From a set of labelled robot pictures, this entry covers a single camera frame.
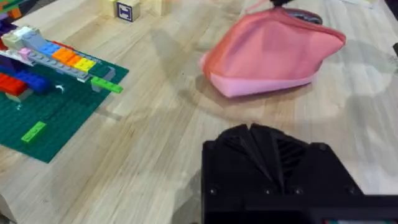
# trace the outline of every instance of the green lego baseplate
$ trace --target green lego baseplate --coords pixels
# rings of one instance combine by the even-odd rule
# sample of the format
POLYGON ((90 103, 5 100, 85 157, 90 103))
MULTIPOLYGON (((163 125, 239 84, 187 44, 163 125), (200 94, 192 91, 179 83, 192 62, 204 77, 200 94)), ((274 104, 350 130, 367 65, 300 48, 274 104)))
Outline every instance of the green lego baseplate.
MULTIPOLYGON (((115 69, 116 74, 110 80, 113 83, 119 83, 129 72, 112 63, 101 63, 115 69)), ((44 94, 34 93, 22 103, 0 94, 0 144, 50 162, 110 91, 97 93, 92 90, 90 81, 79 82, 43 65, 28 70, 52 81, 52 89, 44 94), (39 121, 46 124, 46 130, 29 144, 22 141, 21 138, 39 121)))

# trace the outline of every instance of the red lego brick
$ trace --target red lego brick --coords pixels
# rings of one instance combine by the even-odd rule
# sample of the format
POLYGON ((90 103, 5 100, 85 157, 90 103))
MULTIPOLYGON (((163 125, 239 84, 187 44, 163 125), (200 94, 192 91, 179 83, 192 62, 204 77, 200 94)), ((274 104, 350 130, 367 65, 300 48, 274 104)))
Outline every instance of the red lego brick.
POLYGON ((4 73, 0 73, 0 91, 6 92, 8 94, 19 96, 25 90, 27 90, 26 83, 12 78, 4 73))
POLYGON ((61 47, 65 47, 65 48, 70 49, 70 50, 75 50, 73 47, 67 46, 67 45, 65 45, 65 44, 58 43, 57 41, 54 41, 54 40, 53 40, 52 42, 53 42, 53 44, 57 44, 57 45, 59 45, 59 46, 61 46, 61 47))
POLYGON ((8 50, 8 47, 4 45, 1 39, 0 39, 0 50, 8 50))

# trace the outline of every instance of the pink pouch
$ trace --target pink pouch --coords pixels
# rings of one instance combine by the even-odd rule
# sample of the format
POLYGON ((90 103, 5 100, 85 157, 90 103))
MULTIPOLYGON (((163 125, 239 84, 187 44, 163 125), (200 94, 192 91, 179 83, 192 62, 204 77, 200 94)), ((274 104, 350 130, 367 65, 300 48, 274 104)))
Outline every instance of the pink pouch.
POLYGON ((240 19, 200 65, 227 97, 310 83, 322 60, 345 45, 341 32, 292 17, 275 7, 240 19))

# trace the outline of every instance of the wooden table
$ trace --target wooden table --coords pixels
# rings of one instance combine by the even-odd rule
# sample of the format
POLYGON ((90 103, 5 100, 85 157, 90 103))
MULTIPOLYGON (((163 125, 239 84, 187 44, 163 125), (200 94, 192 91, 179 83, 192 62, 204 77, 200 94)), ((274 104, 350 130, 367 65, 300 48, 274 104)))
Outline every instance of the wooden table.
POLYGON ((96 1, 59 0, 17 21, 131 70, 50 164, 0 147, 0 193, 19 223, 199 223, 202 142, 252 122, 326 142, 366 193, 398 194, 398 22, 382 1, 290 3, 347 46, 311 85, 235 100, 197 62, 255 0, 180 0, 165 17, 144 3, 132 24, 100 16, 96 1))

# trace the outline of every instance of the black 3d printed part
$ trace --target black 3d printed part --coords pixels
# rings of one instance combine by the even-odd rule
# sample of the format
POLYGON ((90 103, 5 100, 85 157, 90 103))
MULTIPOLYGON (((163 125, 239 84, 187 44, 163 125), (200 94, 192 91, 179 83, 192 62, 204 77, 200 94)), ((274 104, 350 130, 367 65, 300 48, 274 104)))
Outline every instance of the black 3d printed part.
POLYGON ((331 148, 240 125, 202 151, 203 224, 397 220, 397 196, 367 196, 331 148))

